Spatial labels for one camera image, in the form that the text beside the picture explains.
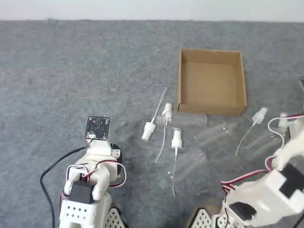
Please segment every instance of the white wall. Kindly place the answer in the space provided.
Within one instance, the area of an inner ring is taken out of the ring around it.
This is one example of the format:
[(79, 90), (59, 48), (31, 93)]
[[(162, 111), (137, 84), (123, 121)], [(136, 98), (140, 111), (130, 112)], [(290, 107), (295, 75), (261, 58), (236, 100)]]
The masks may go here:
[(0, 0), (0, 19), (304, 22), (304, 0)]

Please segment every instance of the open cardboard box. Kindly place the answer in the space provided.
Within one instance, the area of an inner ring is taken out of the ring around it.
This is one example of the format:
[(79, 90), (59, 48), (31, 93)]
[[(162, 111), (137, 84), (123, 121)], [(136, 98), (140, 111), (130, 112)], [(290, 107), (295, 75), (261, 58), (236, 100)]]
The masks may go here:
[(178, 111), (241, 115), (247, 107), (240, 52), (180, 51)]

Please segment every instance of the perforated white plate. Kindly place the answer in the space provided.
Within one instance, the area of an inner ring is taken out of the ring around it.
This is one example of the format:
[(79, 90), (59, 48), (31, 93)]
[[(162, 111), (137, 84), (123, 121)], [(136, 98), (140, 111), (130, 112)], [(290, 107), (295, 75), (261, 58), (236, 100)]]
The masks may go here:
[(116, 208), (110, 209), (106, 218), (105, 228), (125, 228)]
[(205, 209), (199, 210), (191, 228), (211, 228), (211, 218)]

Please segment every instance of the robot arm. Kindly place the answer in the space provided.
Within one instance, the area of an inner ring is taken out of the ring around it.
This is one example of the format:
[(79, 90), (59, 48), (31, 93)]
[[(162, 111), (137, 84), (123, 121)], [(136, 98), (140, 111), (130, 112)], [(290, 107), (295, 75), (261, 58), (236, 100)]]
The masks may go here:
[(66, 171), (59, 228), (103, 228), (112, 203), (106, 192), (120, 174), (120, 149), (107, 141), (109, 118), (88, 118), (86, 154)]
[[(220, 214), (212, 218), (214, 227), (260, 227), (301, 213), (304, 210), (304, 175), (289, 163), (299, 155), (304, 157), (304, 130), (275, 152), (272, 171), (230, 191)], [(227, 215), (229, 224), (225, 226)]]

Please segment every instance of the clear plastic bottle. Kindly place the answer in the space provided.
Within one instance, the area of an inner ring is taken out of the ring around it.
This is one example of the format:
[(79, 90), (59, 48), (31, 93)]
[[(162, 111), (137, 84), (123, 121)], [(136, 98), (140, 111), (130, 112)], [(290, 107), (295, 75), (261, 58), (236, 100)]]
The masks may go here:
[[(281, 132), (279, 128), (275, 129), (276, 132)], [(270, 132), (268, 129), (263, 131), (255, 140), (245, 145), (245, 148), (250, 157), (256, 157), (271, 150), (273, 148), (279, 148), (281, 146), (281, 139), (278, 135)]]
[[(180, 189), (184, 186), (187, 186), (188, 190), (194, 195), (197, 195), (202, 191), (201, 183), (198, 180), (193, 179), (193, 176), (202, 172), (202, 169), (206, 167), (207, 163), (206, 154), (198, 148), (193, 148), (193, 151), (187, 152), (177, 159), (174, 177), (177, 197), (179, 196)], [(168, 166), (164, 170), (162, 179), (159, 182), (159, 186), (163, 190), (171, 190), (173, 178), (172, 166)]]
[(235, 128), (238, 126), (237, 124), (237, 122), (221, 123), (200, 132), (194, 136), (197, 147), (204, 147), (211, 142), (221, 139), (222, 137), (231, 135)]
[[(159, 115), (155, 119), (157, 125), (164, 126), (166, 118), (164, 115)], [(174, 112), (171, 122), (168, 126), (171, 127), (183, 127), (183, 126), (204, 126), (207, 124), (206, 114), (193, 114), (193, 113), (178, 113)]]

